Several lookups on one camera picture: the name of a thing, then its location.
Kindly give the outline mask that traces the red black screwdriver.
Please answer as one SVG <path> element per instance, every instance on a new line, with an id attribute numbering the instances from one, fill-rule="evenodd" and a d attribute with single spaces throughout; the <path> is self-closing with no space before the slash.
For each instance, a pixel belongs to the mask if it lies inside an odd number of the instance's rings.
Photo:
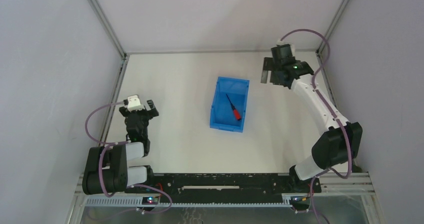
<path id="1" fill-rule="evenodd" d="M 226 97 L 227 97 L 227 99 L 228 99 L 228 101 L 230 103 L 230 106 L 231 106 L 232 112 L 234 114 L 234 117 L 236 118 L 237 121 L 241 121 L 242 120 L 242 116 L 240 115 L 240 113 L 238 112 L 238 110 L 236 109 L 236 107 L 231 102 L 229 96 L 226 95 Z"/>

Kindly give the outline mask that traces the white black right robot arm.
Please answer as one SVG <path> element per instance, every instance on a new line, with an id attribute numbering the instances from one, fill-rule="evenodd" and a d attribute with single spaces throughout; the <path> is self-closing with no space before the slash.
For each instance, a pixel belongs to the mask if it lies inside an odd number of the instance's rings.
<path id="1" fill-rule="evenodd" d="M 307 106 L 320 133 L 311 154 L 289 170 L 295 184 L 304 183 L 327 171 L 346 179 L 353 171 L 363 129 L 342 115 L 315 83 L 315 75 L 307 62 L 290 60 L 278 64 L 264 58 L 262 83 L 270 82 L 293 91 Z"/>

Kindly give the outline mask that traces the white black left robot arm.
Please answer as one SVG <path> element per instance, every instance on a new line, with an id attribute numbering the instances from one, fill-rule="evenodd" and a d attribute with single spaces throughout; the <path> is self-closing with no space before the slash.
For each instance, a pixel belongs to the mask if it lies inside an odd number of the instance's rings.
<path id="1" fill-rule="evenodd" d="M 83 176 L 88 195 L 138 193 L 142 188 L 175 193 L 185 186 L 234 187 L 267 193 L 272 174 L 260 166 L 264 143 L 244 133 L 250 82 L 218 77 L 216 60 L 143 58 L 126 73 L 138 95 L 117 102 L 122 142 L 91 148 Z"/>

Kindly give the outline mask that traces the blue plastic bin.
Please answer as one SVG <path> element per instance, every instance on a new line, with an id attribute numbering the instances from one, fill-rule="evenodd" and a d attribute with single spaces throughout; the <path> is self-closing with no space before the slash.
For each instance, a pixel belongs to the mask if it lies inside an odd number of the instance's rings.
<path id="1" fill-rule="evenodd" d="M 210 109 L 210 128 L 230 132 L 243 132 L 249 86 L 250 81 L 246 79 L 218 77 Z M 229 96 L 231 102 L 240 113 L 241 121 L 237 121 L 234 117 L 226 95 Z"/>

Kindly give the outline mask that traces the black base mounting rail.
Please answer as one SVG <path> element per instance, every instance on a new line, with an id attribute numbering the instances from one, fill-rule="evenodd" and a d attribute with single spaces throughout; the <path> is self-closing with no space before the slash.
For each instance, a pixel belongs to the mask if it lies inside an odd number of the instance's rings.
<path id="1" fill-rule="evenodd" d="M 277 204 L 283 195 L 321 193 L 319 179 L 296 181 L 289 174 L 154 174 L 149 188 L 134 187 L 127 194 L 153 194 L 158 188 L 174 204 Z"/>

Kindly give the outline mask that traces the aluminium frame front rail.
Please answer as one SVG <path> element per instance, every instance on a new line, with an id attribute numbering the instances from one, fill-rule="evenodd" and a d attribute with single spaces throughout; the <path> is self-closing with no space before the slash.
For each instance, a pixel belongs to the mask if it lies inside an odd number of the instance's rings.
<path id="1" fill-rule="evenodd" d="M 85 207 L 289 207 L 308 198 L 310 185 L 295 189 L 287 174 L 158 174 L 163 194 L 142 188 L 86 196 L 78 183 L 75 197 Z"/>

